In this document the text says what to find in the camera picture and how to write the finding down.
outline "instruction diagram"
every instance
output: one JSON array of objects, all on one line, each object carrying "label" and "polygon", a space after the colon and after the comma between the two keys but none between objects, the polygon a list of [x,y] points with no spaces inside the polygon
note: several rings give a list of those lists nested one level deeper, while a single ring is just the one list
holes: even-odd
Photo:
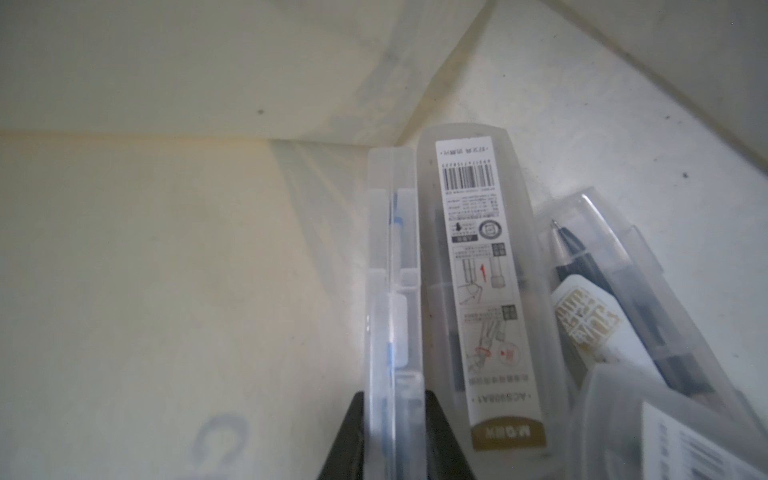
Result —
[{"label": "instruction diagram", "polygon": [[510,341],[519,334],[517,306],[489,307],[473,315],[481,320],[467,325],[466,329],[469,372],[508,371],[509,367],[518,366],[521,347]]},{"label": "instruction diagram", "polygon": [[460,305],[476,305],[502,300],[508,295],[508,257],[462,258],[455,261],[455,271],[463,280],[457,287]]}]

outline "plastic container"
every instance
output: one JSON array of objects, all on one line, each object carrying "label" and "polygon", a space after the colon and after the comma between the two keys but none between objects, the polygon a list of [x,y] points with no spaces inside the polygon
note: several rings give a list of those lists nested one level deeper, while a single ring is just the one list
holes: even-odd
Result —
[{"label": "plastic container", "polygon": [[[476,452],[471,442],[468,400],[465,394],[467,370],[462,365],[461,335],[456,316],[436,143],[476,137],[491,139],[500,180],[498,184],[501,186],[505,205],[511,256],[514,258],[514,270],[507,273],[506,280],[498,278],[497,268],[489,261],[488,275],[485,278],[487,283],[484,285],[486,289],[497,288],[509,283],[510,279],[517,278],[521,316],[524,317],[523,328],[528,336],[548,443],[545,449]],[[425,331],[432,331],[431,361],[435,392],[478,479],[504,478],[500,475],[540,478],[556,472],[561,466],[564,454],[564,433],[568,423],[565,370],[551,308],[545,265],[536,241],[530,200],[509,136],[501,128],[478,124],[431,127],[421,136],[417,159],[423,282],[430,314],[429,322],[425,322]],[[480,282],[476,273],[465,275],[472,282]],[[465,347],[465,353],[471,353],[469,345]]]},{"label": "plastic container", "polygon": [[365,478],[427,476],[416,168],[408,148],[368,154]]},{"label": "plastic container", "polygon": [[536,231],[550,272],[555,257],[548,237],[553,220],[568,228],[592,255],[669,387],[762,432],[759,420],[731,386],[664,280],[663,270],[640,231],[594,188],[556,201],[536,215]]},{"label": "plastic container", "polygon": [[[648,415],[644,403],[674,419],[665,422],[664,428],[670,432],[670,438],[651,436],[644,441],[644,421],[647,421],[644,416]],[[758,470],[768,472],[768,444],[765,439],[636,371],[625,366],[601,364],[590,371],[574,407],[568,428],[567,478],[661,478],[649,472],[644,477],[643,470],[644,461],[648,462],[646,465],[653,465],[653,451],[660,452],[662,448],[672,458],[675,457],[675,449],[680,449],[682,467],[689,474],[684,477],[670,475],[669,478],[765,478],[745,472],[741,472],[741,476],[733,475],[738,467],[734,468],[733,463],[725,465],[728,455],[712,449],[706,441],[697,442],[695,449],[687,447],[687,442],[680,438],[682,435],[676,438],[671,435],[675,421]]]}]

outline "pen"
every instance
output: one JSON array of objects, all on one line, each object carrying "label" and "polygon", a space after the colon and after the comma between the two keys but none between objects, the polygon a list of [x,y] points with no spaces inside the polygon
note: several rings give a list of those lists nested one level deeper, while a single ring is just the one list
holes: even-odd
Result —
[{"label": "pen", "polygon": [[[556,263],[564,261],[563,250],[571,255],[570,264],[555,267],[560,281],[571,274],[582,275],[619,302],[619,306],[646,350],[650,352],[649,344],[666,344],[658,326],[670,324],[671,320],[661,321],[668,315],[651,288],[642,280],[642,273],[635,266],[627,266],[612,273],[615,284],[622,286],[623,294],[619,296],[611,288],[587,247],[568,228],[561,227],[553,220],[551,237],[553,244],[556,239],[561,240],[560,246],[553,246]],[[713,394],[712,387],[692,354],[669,355],[666,358],[654,359],[654,363],[670,388],[686,396]],[[706,401],[712,403],[716,400],[707,398]]]},{"label": "pen", "polygon": [[[558,274],[558,280],[562,283],[563,280],[570,275],[578,274],[578,267],[574,263],[571,253],[565,246],[563,239],[560,237],[558,227],[554,220],[552,221],[553,227],[549,232],[550,249],[554,256],[554,269]],[[563,351],[563,360],[568,371],[571,372],[571,377],[574,380],[577,388],[581,388],[581,384],[584,382],[584,377],[587,376],[588,368],[587,364],[579,355],[576,350],[576,345],[571,341],[571,337],[568,336],[568,332],[565,331],[565,327],[560,320],[555,320],[558,325],[558,335],[560,336],[560,345]]]}]

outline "ballpoint pen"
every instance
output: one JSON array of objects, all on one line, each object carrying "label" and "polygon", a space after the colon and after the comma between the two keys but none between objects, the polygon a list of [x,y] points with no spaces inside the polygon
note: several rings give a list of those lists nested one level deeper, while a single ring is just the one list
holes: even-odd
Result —
[{"label": "ballpoint pen", "polygon": [[[560,258],[559,261],[563,262],[566,254],[570,254],[572,259],[570,264],[556,267],[560,281],[571,274],[582,275],[619,302],[646,350],[650,350],[649,346],[664,344],[664,335],[658,325],[667,313],[650,287],[642,280],[640,272],[635,271],[636,267],[624,267],[612,274],[614,281],[622,285],[623,295],[616,295],[591,253],[576,235],[553,220],[551,237],[553,252]],[[556,242],[558,238],[562,240],[559,245]],[[654,363],[670,388],[686,396],[708,396],[713,393],[698,362],[690,353],[654,359]]]}]

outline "label sticker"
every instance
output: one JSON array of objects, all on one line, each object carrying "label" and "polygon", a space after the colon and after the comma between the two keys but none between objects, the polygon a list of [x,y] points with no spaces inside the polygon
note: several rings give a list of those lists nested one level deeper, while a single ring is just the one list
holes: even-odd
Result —
[{"label": "label sticker", "polygon": [[[555,317],[587,369],[595,363],[621,363],[666,385],[613,295],[581,275],[570,275],[554,290],[552,302]],[[581,386],[584,379],[574,381]]]},{"label": "label sticker", "polygon": [[546,446],[492,140],[435,148],[472,446]]},{"label": "label sticker", "polygon": [[643,403],[643,480],[768,480],[741,458]]}]

